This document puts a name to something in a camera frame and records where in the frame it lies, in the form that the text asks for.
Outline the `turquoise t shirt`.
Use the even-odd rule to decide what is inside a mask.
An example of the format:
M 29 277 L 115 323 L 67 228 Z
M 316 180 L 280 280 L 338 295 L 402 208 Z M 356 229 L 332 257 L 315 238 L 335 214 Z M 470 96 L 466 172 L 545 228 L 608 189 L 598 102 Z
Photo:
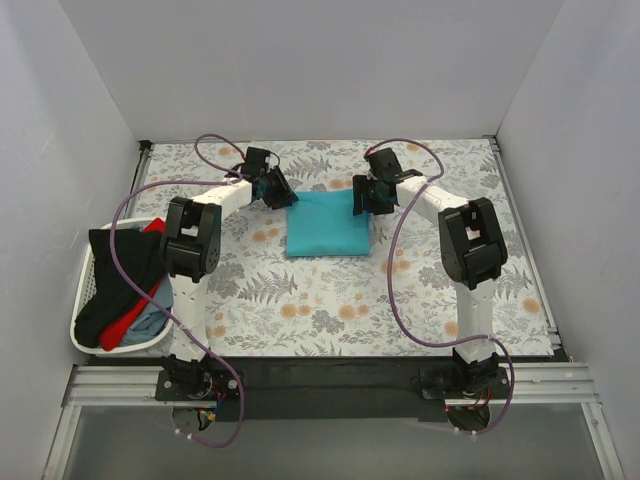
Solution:
M 288 257 L 351 257 L 370 253 L 369 216 L 353 215 L 353 192 L 298 192 L 287 209 Z

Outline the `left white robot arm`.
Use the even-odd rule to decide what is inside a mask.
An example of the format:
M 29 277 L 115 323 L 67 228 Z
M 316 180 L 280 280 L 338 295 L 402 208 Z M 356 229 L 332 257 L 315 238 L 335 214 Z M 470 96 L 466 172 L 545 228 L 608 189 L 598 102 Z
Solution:
M 208 371 L 206 291 L 221 254 L 222 223 L 255 201 L 271 209 L 297 201 L 278 166 L 242 169 L 240 179 L 227 179 L 190 198 L 169 203 L 160 242 L 173 294 L 173 340 L 165 362 L 168 380 L 188 398 L 205 398 L 213 386 Z

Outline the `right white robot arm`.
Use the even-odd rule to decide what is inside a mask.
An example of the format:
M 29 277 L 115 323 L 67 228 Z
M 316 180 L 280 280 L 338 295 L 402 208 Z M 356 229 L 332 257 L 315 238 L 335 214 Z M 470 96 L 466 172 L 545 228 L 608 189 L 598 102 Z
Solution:
M 438 229 L 440 256 L 456 292 L 458 334 L 442 346 L 452 349 L 451 373 L 445 382 L 464 397 L 475 397 L 498 375 L 494 341 L 493 296 L 508 259 L 504 237 L 490 200 L 468 200 L 432 184 L 415 170 L 386 179 L 371 174 L 353 177 L 353 213 L 410 212 Z

